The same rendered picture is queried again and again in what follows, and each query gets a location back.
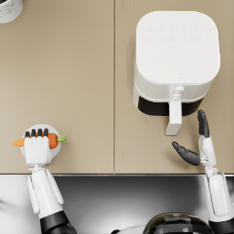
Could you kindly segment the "orange carrot with green top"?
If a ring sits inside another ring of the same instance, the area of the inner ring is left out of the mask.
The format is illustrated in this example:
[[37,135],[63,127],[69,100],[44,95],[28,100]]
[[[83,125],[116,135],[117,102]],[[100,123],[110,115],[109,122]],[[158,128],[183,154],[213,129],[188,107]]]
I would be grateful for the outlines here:
[[[48,140],[49,140],[49,147],[51,149],[54,149],[59,145],[59,143],[65,143],[67,138],[65,135],[57,136],[55,133],[50,133],[48,135]],[[24,141],[25,141],[24,138],[16,140],[13,142],[13,145],[23,147]]]

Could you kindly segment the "pale air fryer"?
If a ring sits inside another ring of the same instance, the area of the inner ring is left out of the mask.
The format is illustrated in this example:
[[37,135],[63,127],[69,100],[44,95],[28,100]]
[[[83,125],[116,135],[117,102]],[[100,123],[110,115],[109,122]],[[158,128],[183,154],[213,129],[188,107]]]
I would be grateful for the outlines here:
[[167,116],[176,135],[220,68],[218,29],[196,11],[153,11],[136,27],[133,102],[148,115]]

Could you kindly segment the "round white plate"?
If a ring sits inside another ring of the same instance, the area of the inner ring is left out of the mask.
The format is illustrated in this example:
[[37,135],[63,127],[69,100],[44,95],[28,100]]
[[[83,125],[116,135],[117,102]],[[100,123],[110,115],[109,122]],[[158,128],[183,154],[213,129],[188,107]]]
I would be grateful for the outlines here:
[[[50,125],[47,125],[47,124],[36,124],[36,125],[34,125],[34,126],[28,128],[28,129],[25,131],[25,133],[24,133],[24,135],[23,135],[22,138],[25,139],[25,138],[26,138],[26,132],[30,132],[30,133],[31,133],[33,129],[35,129],[36,131],[37,131],[38,129],[42,129],[42,130],[48,129],[48,134],[50,134],[50,133],[55,133],[57,136],[59,136],[59,132],[58,132],[54,127],[52,127],[52,126],[50,126]],[[56,148],[54,148],[54,149],[51,149],[51,148],[50,148],[51,151],[52,151],[52,154],[53,154],[53,158],[59,153],[61,144],[62,144],[62,143],[59,143],[58,146],[57,146]],[[20,147],[20,149],[21,149],[21,153],[23,154],[23,156],[25,156],[25,148],[24,148],[24,146],[23,146],[23,147]]]

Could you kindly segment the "white marbled round pot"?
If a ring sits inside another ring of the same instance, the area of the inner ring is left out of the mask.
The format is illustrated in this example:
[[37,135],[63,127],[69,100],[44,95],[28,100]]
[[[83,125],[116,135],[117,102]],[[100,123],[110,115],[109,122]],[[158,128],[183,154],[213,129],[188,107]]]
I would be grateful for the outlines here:
[[12,22],[23,10],[22,0],[0,0],[0,24]]

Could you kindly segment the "dark round robot body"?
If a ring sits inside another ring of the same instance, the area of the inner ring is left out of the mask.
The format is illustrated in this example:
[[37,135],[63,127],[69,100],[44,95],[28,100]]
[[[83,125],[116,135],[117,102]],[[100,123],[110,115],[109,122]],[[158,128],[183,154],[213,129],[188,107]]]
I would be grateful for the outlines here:
[[199,217],[172,212],[157,215],[146,225],[116,229],[111,234],[214,234],[214,232]]

